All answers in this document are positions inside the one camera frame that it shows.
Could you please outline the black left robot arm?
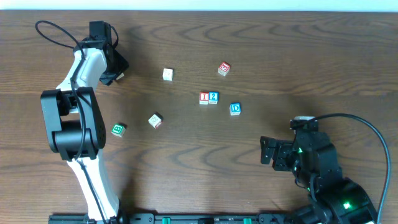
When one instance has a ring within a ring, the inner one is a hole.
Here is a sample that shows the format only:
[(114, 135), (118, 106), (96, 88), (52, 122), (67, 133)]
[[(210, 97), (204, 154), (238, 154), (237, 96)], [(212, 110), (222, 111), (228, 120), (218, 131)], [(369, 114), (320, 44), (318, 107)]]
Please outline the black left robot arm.
[(49, 223), (130, 222), (105, 168), (106, 128), (95, 96), (99, 83), (109, 86), (129, 68), (112, 40), (116, 33), (107, 22), (90, 22), (64, 81), (40, 96), (49, 147), (74, 171), (88, 206), (86, 215), (51, 215)]

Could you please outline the blue number 2 block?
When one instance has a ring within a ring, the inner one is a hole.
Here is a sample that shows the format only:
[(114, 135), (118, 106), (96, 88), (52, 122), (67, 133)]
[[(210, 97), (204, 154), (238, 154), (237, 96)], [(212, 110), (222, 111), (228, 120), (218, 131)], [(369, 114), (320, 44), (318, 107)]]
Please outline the blue number 2 block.
[(218, 103), (219, 100), (219, 93), (216, 91), (211, 91), (208, 94), (209, 98), (208, 98), (208, 103), (209, 104), (214, 104), (216, 105)]

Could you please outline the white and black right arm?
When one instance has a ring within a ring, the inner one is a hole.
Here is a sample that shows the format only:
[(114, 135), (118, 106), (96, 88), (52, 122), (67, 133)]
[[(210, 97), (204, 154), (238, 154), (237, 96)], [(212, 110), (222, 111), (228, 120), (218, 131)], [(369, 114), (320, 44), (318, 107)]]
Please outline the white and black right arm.
[(374, 205), (360, 185), (343, 176), (326, 133), (301, 130), (292, 141), (263, 136), (260, 144), (262, 164), (291, 172), (308, 191), (309, 205), (294, 211), (286, 223), (376, 223)]

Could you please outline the red letter I block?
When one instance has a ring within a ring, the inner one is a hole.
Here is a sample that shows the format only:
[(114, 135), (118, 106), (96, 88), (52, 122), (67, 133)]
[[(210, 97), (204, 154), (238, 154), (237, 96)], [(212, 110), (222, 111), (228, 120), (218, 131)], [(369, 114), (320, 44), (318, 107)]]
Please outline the red letter I block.
[(207, 105), (209, 103), (209, 93), (208, 92), (200, 92), (199, 104)]

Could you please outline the red letter A block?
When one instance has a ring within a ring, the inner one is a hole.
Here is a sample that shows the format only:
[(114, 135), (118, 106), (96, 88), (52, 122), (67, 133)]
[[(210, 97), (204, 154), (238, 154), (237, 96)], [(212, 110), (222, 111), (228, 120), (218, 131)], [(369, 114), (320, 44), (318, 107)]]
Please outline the red letter A block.
[(120, 75), (118, 75), (118, 76), (116, 77), (115, 80), (119, 80), (119, 79), (121, 79), (122, 77), (124, 77), (124, 74), (123, 74), (123, 73), (121, 73)]

